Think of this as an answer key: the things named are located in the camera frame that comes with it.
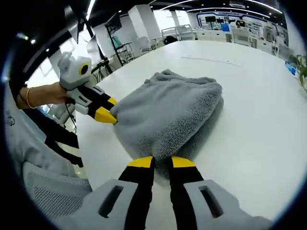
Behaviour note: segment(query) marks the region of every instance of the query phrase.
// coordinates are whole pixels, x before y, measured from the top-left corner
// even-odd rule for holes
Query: gold bracelet
[[[32,107],[32,106],[30,105],[30,103],[29,103],[29,91],[30,91],[30,89],[31,89],[31,88],[29,88],[29,89],[27,90],[27,96],[26,96],[27,104],[28,104],[28,107],[29,107],[30,109],[36,109],[37,107]]]

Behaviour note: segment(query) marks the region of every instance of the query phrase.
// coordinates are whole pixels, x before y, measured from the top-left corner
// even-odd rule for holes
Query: gray towel
[[[156,73],[111,109],[115,134],[132,158],[154,156],[157,172],[168,178],[165,159],[196,155],[222,110],[221,94],[214,79]]]

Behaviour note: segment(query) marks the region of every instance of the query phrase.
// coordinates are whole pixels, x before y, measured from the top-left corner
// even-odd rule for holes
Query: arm
[[[37,107],[44,104],[60,104],[65,103],[66,95],[66,90],[61,87],[59,82],[30,89],[23,87],[17,95],[16,104],[19,109],[29,108],[28,103],[31,107]]]

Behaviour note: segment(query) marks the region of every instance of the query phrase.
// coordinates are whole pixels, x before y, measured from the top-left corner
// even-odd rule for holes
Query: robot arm
[[[75,101],[76,110],[104,123],[116,123],[110,109],[117,101],[98,86],[92,85],[90,75],[92,60],[88,57],[74,58],[71,52],[64,52],[58,62],[60,85],[68,91],[68,97]]]

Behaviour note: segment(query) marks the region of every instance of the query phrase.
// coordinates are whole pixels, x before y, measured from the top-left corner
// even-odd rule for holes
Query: white desk
[[[215,78],[222,85],[224,109],[195,163],[204,179],[235,195],[244,211],[275,219],[300,188],[307,166],[306,95],[284,61],[233,43],[176,42],[130,62],[98,85],[121,100],[166,68],[190,78]],[[131,158],[113,126],[78,113],[77,127],[93,189],[118,178]],[[176,229],[167,185],[154,184],[146,225]]]

